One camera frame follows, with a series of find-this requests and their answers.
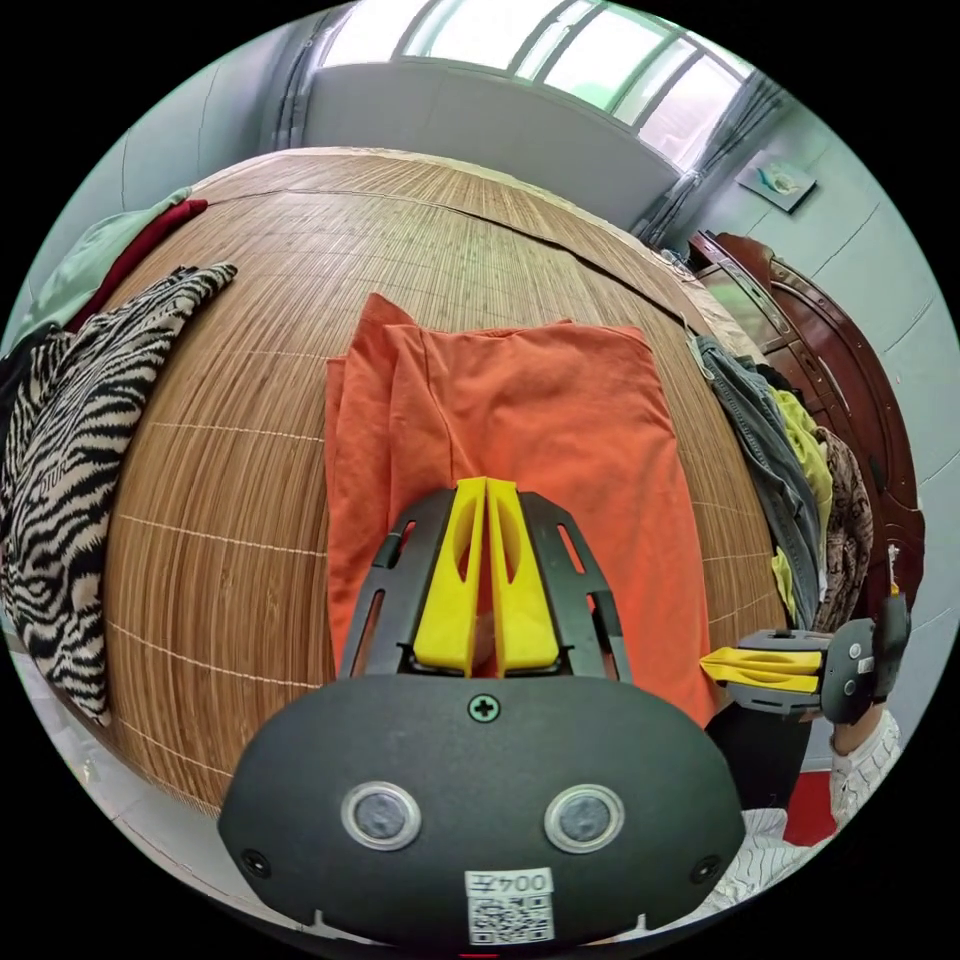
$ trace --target label sticker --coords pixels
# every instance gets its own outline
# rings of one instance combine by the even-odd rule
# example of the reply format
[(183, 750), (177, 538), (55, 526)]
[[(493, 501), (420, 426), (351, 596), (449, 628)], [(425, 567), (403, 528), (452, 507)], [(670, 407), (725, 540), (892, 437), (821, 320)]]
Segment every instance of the label sticker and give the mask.
[(553, 875), (531, 870), (468, 870), (464, 874), (473, 946), (553, 940)]

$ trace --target window frame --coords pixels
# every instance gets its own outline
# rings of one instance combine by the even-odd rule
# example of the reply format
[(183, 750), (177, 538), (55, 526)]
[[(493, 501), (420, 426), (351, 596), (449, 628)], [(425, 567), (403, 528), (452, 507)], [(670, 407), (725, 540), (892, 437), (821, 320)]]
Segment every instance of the window frame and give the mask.
[[(320, 52), (318, 59), (319, 67), (323, 67), (323, 62), (326, 58), (327, 52), (336, 43), (340, 31), (350, 19), (353, 10), (356, 9), (356, 6), (362, 2), (363, 0), (357, 0), (357, 2), (346, 11), (340, 22), (331, 29), (328, 36), (324, 38), (324, 49)], [(619, 7), (619, 4), (612, 2), (612, 0), (591, 0), (591, 2), (594, 3), (593, 9), (588, 10), (576, 23), (570, 26), (566, 34), (561, 37), (561, 39), (557, 42), (557, 45), (550, 52), (550, 55), (541, 64), (540, 68), (537, 70), (537, 73), (529, 79), (517, 75), (517, 71), (522, 66), (524, 59), (536, 46), (537, 42), (550, 27), (550, 25), (567, 9), (580, 2), (580, 0), (558, 0), (558, 2), (540, 19), (539, 23), (537, 23), (537, 25), (529, 33), (506, 67), (492, 67), (488, 64), (473, 63), (469, 60), (451, 60), (447, 57), (434, 57), (430, 56), (429, 54), (408, 53), (407, 51), (409, 50), (410, 45), (413, 43), (414, 38), (424, 23), (438, 10), (438, 8), (449, 3), (449, 12), (445, 16), (439, 18), (437, 25), (431, 31), (428, 41), (424, 44), (426, 48), (429, 48), (429, 45), (436, 39), (444, 27), (446, 27), (453, 14), (456, 13), (458, 2), (459, 0), (428, 0), (428, 2), (421, 7), (417, 15), (413, 17), (413, 19), (407, 25), (406, 29), (401, 34), (400, 39), (397, 41), (396, 46), (393, 48), (393, 52), (390, 54), (390, 57), (386, 61), (377, 62), (446, 64), (461, 70), (466, 69), (478, 73), (486, 73), (496, 77), (512, 80), (514, 83), (520, 83), (528, 87), (538, 88), (541, 91), (548, 92), (550, 96), (556, 99), (582, 109), (586, 109), (592, 114), (599, 114), (600, 116), (605, 117), (614, 126), (618, 127), (624, 133), (628, 133), (639, 143), (642, 143), (648, 150), (656, 153), (657, 156), (659, 156), (665, 163), (670, 164), (675, 170), (678, 171), (678, 173), (685, 172), (684, 168), (674, 163), (669, 157), (662, 154), (659, 150), (657, 150), (656, 147), (648, 144), (640, 136), (640, 131), (643, 129), (646, 122), (657, 111), (669, 93), (673, 90), (674, 86), (687, 73), (687, 71), (691, 70), (695, 64), (699, 63), (700, 60), (704, 58), (713, 61), (721, 69), (729, 73), (741, 86), (746, 83), (750, 76), (750, 74), (748, 74), (745, 77), (739, 73), (732, 64), (728, 63), (723, 57), (718, 56), (713, 50), (703, 44), (692, 31), (687, 30), (684, 27), (677, 26), (676, 24), (669, 23), (662, 17), (658, 17), (656, 14), (648, 13), (646, 11), (637, 11), (640, 13), (640, 16), (643, 19), (646, 19), (650, 23), (657, 25), (662, 30), (666, 31), (666, 33), (656, 47), (654, 47), (653, 50), (651, 50), (636, 65), (636, 67), (634, 67), (623, 83), (620, 84), (606, 109), (597, 107), (594, 104), (583, 100), (581, 97), (577, 97), (572, 93), (568, 93), (566, 90), (561, 90), (559, 87), (554, 87), (547, 84), (547, 76), (549, 76), (551, 70), (553, 70), (557, 62), (576, 41), (577, 37), (583, 32), (583, 30), (602, 13), (611, 10), (611, 8)], [(633, 90), (634, 86), (641, 82), (646, 72), (653, 67), (657, 60), (678, 40), (684, 40), (686, 43), (690, 44), (694, 48), (694, 52), (690, 54), (684, 61), (678, 64), (667, 75), (666, 79), (657, 89), (657, 92), (650, 98), (649, 102), (646, 104), (646, 106), (644, 106), (637, 118), (632, 123), (627, 123), (626, 121), (615, 116), (615, 111), (620, 107), (627, 96), (629, 96), (630, 91)]]

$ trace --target striped shirt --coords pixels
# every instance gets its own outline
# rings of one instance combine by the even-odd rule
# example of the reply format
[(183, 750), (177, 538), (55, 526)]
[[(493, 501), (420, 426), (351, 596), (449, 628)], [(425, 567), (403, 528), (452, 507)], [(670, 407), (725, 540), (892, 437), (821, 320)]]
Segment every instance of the striped shirt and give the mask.
[[(876, 729), (856, 750), (845, 757), (833, 755), (830, 808), (838, 830), (846, 826), (867, 802), (899, 756), (900, 728), (886, 710)], [(788, 843), (783, 838), (787, 826), (786, 810), (746, 810), (743, 819), (747, 831), (743, 846), (716, 887), (693, 913), (655, 931), (647, 931), (641, 917), (635, 930), (614, 940), (633, 940), (648, 932), (662, 933), (705, 920), (789, 876), (832, 839), (827, 837), (812, 847)]]

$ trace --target floor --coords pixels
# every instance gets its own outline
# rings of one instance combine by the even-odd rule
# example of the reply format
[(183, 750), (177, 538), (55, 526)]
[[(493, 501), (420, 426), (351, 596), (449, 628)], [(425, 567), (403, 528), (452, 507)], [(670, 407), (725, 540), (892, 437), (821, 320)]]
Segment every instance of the floor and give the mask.
[[(256, 919), (304, 933), (346, 936), (320, 922), (305, 928), (260, 903), (227, 855), (214, 820), (120, 763), (64, 709), (26, 653), (10, 649), (10, 656), (61, 756), (104, 814), (142, 853), (194, 889)], [(812, 844), (832, 831), (826, 778), (819, 773), (801, 776), (790, 808), (791, 842)]]

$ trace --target brown patterned clothing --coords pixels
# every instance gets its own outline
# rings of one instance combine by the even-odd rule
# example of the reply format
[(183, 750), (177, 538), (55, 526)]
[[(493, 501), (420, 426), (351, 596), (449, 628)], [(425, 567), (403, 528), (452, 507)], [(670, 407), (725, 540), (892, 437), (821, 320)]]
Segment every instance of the brown patterned clothing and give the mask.
[(827, 522), (827, 592), (813, 629), (833, 633), (853, 614), (873, 549), (873, 511), (853, 451), (824, 427), (814, 433), (827, 446), (833, 508)]

